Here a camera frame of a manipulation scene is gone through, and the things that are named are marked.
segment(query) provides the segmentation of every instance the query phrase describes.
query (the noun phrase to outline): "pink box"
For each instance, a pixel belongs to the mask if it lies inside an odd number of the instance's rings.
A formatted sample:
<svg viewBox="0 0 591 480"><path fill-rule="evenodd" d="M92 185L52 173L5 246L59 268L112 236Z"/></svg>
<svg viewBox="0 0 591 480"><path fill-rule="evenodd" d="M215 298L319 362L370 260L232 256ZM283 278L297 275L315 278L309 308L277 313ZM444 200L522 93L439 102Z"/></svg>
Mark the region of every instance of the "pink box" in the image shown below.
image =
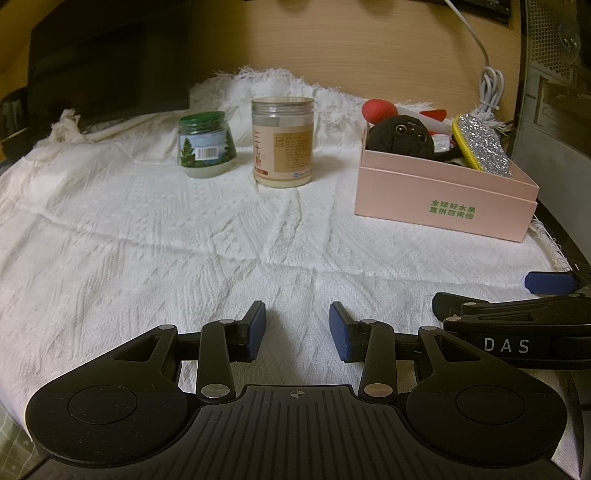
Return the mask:
<svg viewBox="0 0 591 480"><path fill-rule="evenodd" d="M540 188L513 162L511 171L508 179L363 149L355 214L521 242Z"/></svg>

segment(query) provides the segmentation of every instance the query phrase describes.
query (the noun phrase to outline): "barcode label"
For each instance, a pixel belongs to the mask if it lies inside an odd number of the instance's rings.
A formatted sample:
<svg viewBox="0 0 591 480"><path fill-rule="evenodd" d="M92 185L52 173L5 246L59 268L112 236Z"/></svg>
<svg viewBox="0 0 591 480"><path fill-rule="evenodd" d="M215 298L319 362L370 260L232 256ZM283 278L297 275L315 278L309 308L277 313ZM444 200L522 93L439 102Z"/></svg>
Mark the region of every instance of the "barcode label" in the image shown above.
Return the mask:
<svg viewBox="0 0 591 480"><path fill-rule="evenodd" d="M195 160L217 160L217 147L196 148Z"/></svg>

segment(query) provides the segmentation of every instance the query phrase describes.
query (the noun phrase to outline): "plush toy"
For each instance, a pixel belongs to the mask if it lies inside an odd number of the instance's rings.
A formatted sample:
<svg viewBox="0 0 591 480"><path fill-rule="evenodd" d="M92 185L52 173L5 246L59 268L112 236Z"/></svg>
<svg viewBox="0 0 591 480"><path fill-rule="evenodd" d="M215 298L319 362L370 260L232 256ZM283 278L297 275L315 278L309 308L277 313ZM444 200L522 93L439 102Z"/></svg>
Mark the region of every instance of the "plush toy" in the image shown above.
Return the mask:
<svg viewBox="0 0 591 480"><path fill-rule="evenodd" d="M443 123L443 120L445 120L447 116L445 110L425 110L417 113L408 110L403 106L396 106L387 100L373 98L363 104L363 107L361 107L361 114L370 124L374 125L377 125L382 120L386 120L391 116L408 115L418 119L434 134L452 135L452 129Z"/></svg>
<svg viewBox="0 0 591 480"><path fill-rule="evenodd" d="M367 149L434 160L433 139L427 128L408 115L391 116L368 134Z"/></svg>

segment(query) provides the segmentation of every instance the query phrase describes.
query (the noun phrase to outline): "ribbed surface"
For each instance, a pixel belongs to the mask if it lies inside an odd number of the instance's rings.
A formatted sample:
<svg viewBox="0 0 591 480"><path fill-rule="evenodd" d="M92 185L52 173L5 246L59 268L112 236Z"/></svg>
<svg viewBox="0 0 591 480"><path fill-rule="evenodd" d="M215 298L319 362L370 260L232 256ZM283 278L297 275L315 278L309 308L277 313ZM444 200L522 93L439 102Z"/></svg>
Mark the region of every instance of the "ribbed surface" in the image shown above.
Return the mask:
<svg viewBox="0 0 591 480"><path fill-rule="evenodd" d="M171 448L113 469L46 462L50 480L558 480L551 462L482 469L440 457L407 432L397 411L359 401L349 387L248 387L230 404L201 409Z"/></svg>

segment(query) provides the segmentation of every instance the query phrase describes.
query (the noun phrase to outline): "gray fabric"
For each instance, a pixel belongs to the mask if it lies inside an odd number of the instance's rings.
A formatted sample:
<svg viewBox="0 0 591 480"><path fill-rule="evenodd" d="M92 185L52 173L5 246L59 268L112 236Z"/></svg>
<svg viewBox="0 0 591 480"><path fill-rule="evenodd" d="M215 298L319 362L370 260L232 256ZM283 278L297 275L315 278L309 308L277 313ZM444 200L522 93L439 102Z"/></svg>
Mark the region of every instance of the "gray fabric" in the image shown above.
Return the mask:
<svg viewBox="0 0 591 480"><path fill-rule="evenodd" d="M0 480L22 478L41 457L25 431L0 403Z"/></svg>

